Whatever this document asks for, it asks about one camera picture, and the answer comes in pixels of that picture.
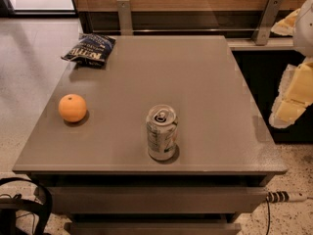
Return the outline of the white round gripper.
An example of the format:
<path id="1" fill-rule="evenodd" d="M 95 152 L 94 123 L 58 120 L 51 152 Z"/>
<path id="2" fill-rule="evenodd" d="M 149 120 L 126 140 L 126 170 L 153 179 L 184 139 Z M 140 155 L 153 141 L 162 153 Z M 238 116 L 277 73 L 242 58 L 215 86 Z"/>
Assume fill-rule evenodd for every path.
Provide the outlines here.
<path id="1" fill-rule="evenodd" d="M 305 57 L 313 57 L 313 0 L 306 0 L 300 9 L 275 23 L 271 31 L 293 35 L 294 49 Z M 287 65 L 278 92 L 269 123 L 275 128 L 287 128 L 313 104 L 313 59 L 305 58 L 297 67 Z"/>

